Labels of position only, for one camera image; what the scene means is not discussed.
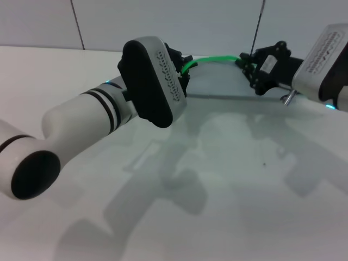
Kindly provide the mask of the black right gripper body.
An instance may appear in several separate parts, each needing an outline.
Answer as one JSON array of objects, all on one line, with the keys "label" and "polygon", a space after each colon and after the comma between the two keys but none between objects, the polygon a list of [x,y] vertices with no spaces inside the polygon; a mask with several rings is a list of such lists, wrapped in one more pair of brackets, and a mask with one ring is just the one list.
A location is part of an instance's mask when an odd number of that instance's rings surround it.
[{"label": "black right gripper body", "polygon": [[262,96],[279,85],[291,86],[303,59],[292,57],[287,43],[279,41],[273,46],[257,49],[252,55],[252,63],[256,65],[252,88],[256,95]]}]

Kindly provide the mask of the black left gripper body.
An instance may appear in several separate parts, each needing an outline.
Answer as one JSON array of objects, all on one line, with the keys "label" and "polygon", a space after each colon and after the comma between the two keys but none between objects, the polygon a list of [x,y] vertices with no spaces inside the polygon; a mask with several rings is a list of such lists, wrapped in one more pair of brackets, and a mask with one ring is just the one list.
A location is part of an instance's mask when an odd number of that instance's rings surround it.
[{"label": "black left gripper body", "polygon": [[183,68],[182,53],[180,51],[172,49],[171,47],[169,47],[169,45],[167,43],[165,43],[165,47],[169,53],[170,59],[173,62],[177,73],[181,73],[182,68]]}]

